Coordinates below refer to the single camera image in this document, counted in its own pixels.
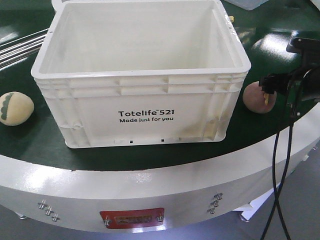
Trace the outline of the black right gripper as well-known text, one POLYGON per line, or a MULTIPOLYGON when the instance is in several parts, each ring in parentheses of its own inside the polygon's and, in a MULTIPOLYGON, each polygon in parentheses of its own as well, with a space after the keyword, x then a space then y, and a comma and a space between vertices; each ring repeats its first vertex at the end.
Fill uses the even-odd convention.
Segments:
POLYGON ((300 66, 290 73, 271 73, 259 80, 259 86, 266 94, 277 92, 286 96, 292 75, 320 74, 320 41, 317 39, 293 37, 287 44, 286 51, 299 54, 300 66))

